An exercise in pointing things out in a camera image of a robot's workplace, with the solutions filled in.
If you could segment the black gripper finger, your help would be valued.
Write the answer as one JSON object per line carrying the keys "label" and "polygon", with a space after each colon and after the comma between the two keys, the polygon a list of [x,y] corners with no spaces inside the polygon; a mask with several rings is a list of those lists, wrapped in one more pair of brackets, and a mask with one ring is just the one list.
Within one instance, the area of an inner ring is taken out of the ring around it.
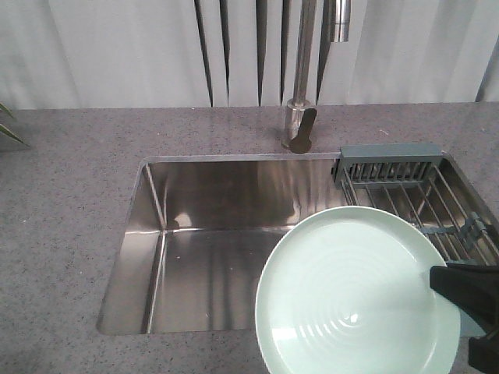
{"label": "black gripper finger", "polygon": [[468,364],[481,372],[498,372],[498,321],[476,319],[482,337],[469,338]]}
{"label": "black gripper finger", "polygon": [[432,266],[430,288],[467,313],[484,331],[498,328],[498,266]]}

